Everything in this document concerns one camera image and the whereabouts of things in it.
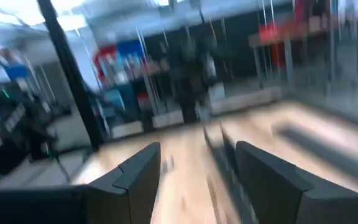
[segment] metal pole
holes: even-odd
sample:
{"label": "metal pole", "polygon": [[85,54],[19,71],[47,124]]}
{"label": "metal pole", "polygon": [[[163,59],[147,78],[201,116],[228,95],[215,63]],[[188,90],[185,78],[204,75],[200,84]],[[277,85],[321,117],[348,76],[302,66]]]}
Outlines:
{"label": "metal pole", "polygon": [[[144,55],[144,59],[145,59],[145,65],[146,65],[146,68],[147,68],[147,58],[146,58],[146,52],[145,52],[145,49],[144,49],[144,46],[143,46],[143,43],[142,43],[142,36],[139,32],[139,29],[136,27],[136,33],[137,33],[137,38],[139,39],[140,41],[140,46],[142,47],[142,52],[143,52],[143,55]],[[151,87],[151,83],[150,83],[150,80],[149,80],[149,76],[148,76],[148,72],[146,75],[144,75],[144,83],[146,85],[146,90],[147,90],[147,94],[149,96],[149,100],[150,100],[150,104],[152,106],[152,109],[153,109],[153,113],[154,114],[157,114],[157,105],[155,103],[155,99],[154,99],[154,93],[153,93],[153,89]]]}
{"label": "metal pole", "polygon": [[[335,8],[334,8],[334,1],[330,1],[330,12],[331,15],[334,14]],[[330,76],[329,76],[329,82],[333,82],[336,75],[336,57],[335,57],[335,30],[334,30],[334,20],[330,19],[330,28],[329,28],[329,53],[330,53]]]}
{"label": "metal pole", "polygon": [[[93,68],[93,75],[94,75],[94,77],[95,77],[96,83],[98,84],[99,91],[101,91],[102,88],[101,88],[101,85],[100,85],[100,83],[99,83],[98,76],[97,76],[97,74],[96,74],[97,71],[96,71],[96,68],[95,68],[95,66],[94,66],[94,64],[93,64],[93,60],[92,60],[91,53],[89,52],[89,50],[88,50],[88,48],[87,48],[87,46],[86,46],[85,39],[84,39],[84,37],[81,35],[81,33],[80,33],[80,31],[79,31],[78,29],[75,29],[75,32],[76,32],[77,35],[81,38],[81,43],[82,43],[83,46],[84,46],[86,55],[88,56],[88,60],[90,61],[90,64],[91,64],[91,66],[92,66],[92,68]],[[99,100],[96,100],[96,103],[98,104],[98,109],[99,109],[99,112],[100,112],[100,117],[102,117],[102,120],[103,120],[104,130],[106,131],[106,133],[107,133],[107,135],[108,135],[108,138],[111,139],[111,137],[112,137],[112,136],[111,136],[111,130],[110,130],[109,124],[108,124],[108,122],[107,122],[106,116],[104,115],[103,107],[101,106]]]}
{"label": "metal pole", "polygon": [[186,30],[187,41],[190,44],[190,48],[193,49],[193,41],[191,39],[190,30],[187,25],[185,26],[185,30]]}
{"label": "metal pole", "polygon": [[[274,10],[273,10],[273,0],[270,0],[270,7],[272,9],[272,18],[273,18],[273,26],[274,29],[276,28],[276,23],[275,23],[275,19],[274,19]],[[276,56],[277,56],[277,72],[278,72],[278,79],[279,82],[281,83],[281,71],[280,71],[280,54],[278,53],[278,44],[275,44],[275,49],[276,49]]]}
{"label": "metal pole", "polygon": [[167,33],[165,32],[164,24],[162,23],[161,25],[162,25],[162,33],[164,34],[165,44],[167,45],[167,48],[169,49]]}
{"label": "metal pole", "polygon": [[41,87],[40,87],[40,83],[38,82],[38,79],[35,75],[34,67],[32,66],[32,64],[29,61],[29,59],[27,58],[27,56],[23,55],[23,59],[24,59],[24,63],[27,65],[27,68],[30,70],[30,74],[31,74],[35,84],[37,85],[38,91],[42,91]]}
{"label": "metal pole", "polygon": [[[267,19],[266,19],[266,9],[265,9],[265,1],[262,0],[263,8],[264,8],[264,16],[265,16],[265,26],[267,26]],[[267,54],[268,54],[268,63],[270,65],[270,76],[273,78],[273,68],[272,68],[272,57],[270,56],[270,49],[267,47]]]}
{"label": "metal pole", "polygon": [[295,77],[293,75],[292,47],[291,47],[291,40],[288,38],[285,38],[284,40],[284,53],[285,53],[285,65],[287,66],[288,84],[290,88],[294,90]]}
{"label": "metal pole", "polygon": [[25,80],[26,80],[26,82],[27,82],[27,85],[30,86],[31,92],[32,92],[32,93],[35,93],[35,88],[34,88],[34,86],[32,85],[30,78],[27,77]]}
{"label": "metal pole", "polygon": [[47,91],[46,91],[46,89],[45,89],[45,85],[44,85],[44,82],[40,79],[39,80],[39,82],[41,83],[41,92],[43,93],[43,95],[44,95],[44,97],[46,98],[46,100],[48,101],[48,102],[50,102],[50,99],[49,99],[49,96],[48,96],[48,94],[47,94]]}
{"label": "metal pole", "polygon": [[211,30],[212,30],[212,35],[214,36],[214,43],[215,43],[215,46],[218,45],[218,40],[216,38],[216,34],[215,34],[215,30],[214,30],[214,26],[212,25],[212,21],[211,21],[211,18],[209,17],[209,25],[211,26]]}
{"label": "metal pole", "polygon": [[86,131],[91,141],[94,151],[104,142],[98,122],[94,117],[91,103],[85,91],[85,86],[81,78],[81,72],[78,68],[72,51],[67,43],[65,33],[57,21],[56,11],[50,0],[38,0],[41,14],[45,18],[45,25],[49,31],[50,39],[55,47],[56,53],[62,65],[62,69],[67,78],[71,92],[84,122]]}
{"label": "metal pole", "polygon": [[343,25],[343,22],[341,20],[341,18],[339,17],[339,12],[338,12],[338,34],[339,34],[339,42],[342,41],[342,25]]}
{"label": "metal pole", "polygon": [[42,67],[42,65],[40,65],[40,69],[41,69],[42,75],[44,76],[45,82],[48,85],[48,89],[49,89],[49,92],[50,92],[50,94],[51,94],[51,96],[53,98],[53,101],[56,101],[55,94],[53,94],[52,88],[50,87],[49,80],[47,78],[47,74],[45,74],[45,71],[44,71],[44,68]]}
{"label": "metal pole", "polygon": [[[264,0],[262,0],[262,4],[263,4],[263,10],[264,10],[264,21],[265,21],[265,26],[266,26],[266,11],[265,11],[265,2],[264,2]],[[266,79],[268,79],[267,78],[267,62],[266,62],[266,52],[265,52],[265,47],[262,47],[262,51],[263,51],[263,53],[264,53],[264,62],[265,62],[265,73],[266,73]]]}
{"label": "metal pole", "polygon": [[[141,33],[140,32],[140,36],[142,37],[142,45],[143,45],[143,48],[144,48],[144,50],[145,50],[145,55],[144,55],[144,57],[145,57],[145,63],[146,63],[146,65],[147,65],[147,59],[148,59],[148,53],[147,53],[147,46],[146,46],[146,41],[145,41],[145,39],[144,39],[144,35],[143,35],[143,33]],[[154,93],[154,97],[155,97],[155,106],[157,107],[157,113],[159,114],[160,113],[160,95],[158,95],[158,91],[157,91],[157,89],[156,89],[156,87],[155,87],[155,83],[153,82],[153,79],[152,79],[152,77],[151,76],[148,76],[148,77],[150,77],[150,85],[151,85],[151,87],[152,87],[152,89],[153,89],[153,93]]]}
{"label": "metal pole", "polygon": [[254,47],[254,58],[255,58],[256,74],[258,76],[259,88],[263,89],[264,79],[262,77],[262,69],[260,68],[260,62],[259,62],[259,53],[256,47]]}
{"label": "metal pole", "polygon": [[[221,25],[222,25],[222,31],[223,31],[223,38],[225,41],[227,41],[227,33],[226,33],[226,24],[224,23],[224,18],[221,17]],[[229,60],[229,68],[227,68],[226,61],[223,62],[223,66],[225,71],[230,75],[230,77],[233,79],[233,67],[231,64],[231,60]]]}

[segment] white wall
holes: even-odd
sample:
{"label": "white wall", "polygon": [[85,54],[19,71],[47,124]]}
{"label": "white wall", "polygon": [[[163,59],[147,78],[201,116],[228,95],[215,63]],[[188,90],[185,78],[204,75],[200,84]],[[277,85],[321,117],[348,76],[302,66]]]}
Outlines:
{"label": "white wall", "polygon": [[[82,78],[90,88],[97,90],[99,86],[92,63],[92,55],[97,51],[96,43],[89,40],[84,45],[82,41],[75,40],[71,41],[69,44],[78,68],[82,74]],[[29,62],[32,65],[41,65],[45,62],[58,60],[55,47],[50,39],[38,40],[29,43],[25,47],[23,54],[27,57],[27,59],[29,59]]]}

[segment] desk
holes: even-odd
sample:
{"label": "desk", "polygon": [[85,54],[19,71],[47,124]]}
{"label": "desk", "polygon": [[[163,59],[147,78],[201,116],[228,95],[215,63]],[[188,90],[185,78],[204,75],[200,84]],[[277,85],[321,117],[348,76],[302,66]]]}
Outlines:
{"label": "desk", "polygon": [[291,40],[303,39],[306,40],[307,37],[321,34],[330,30],[330,72],[331,74],[336,74],[336,49],[335,49],[335,30],[330,29],[329,27],[320,27],[319,29],[310,30],[309,25],[298,24],[296,27],[289,28],[287,30],[281,31],[280,34],[275,35],[270,39],[260,39],[259,34],[253,34],[249,36],[249,46],[253,48],[255,66],[257,70],[257,76],[259,79],[259,85],[263,88],[263,76],[262,69],[260,67],[259,53],[257,48],[263,47],[271,44],[284,43],[284,52],[285,52],[285,65],[287,69],[287,80],[291,89],[294,89],[295,86],[295,77],[293,69],[293,60],[292,60],[292,49],[291,49]]}

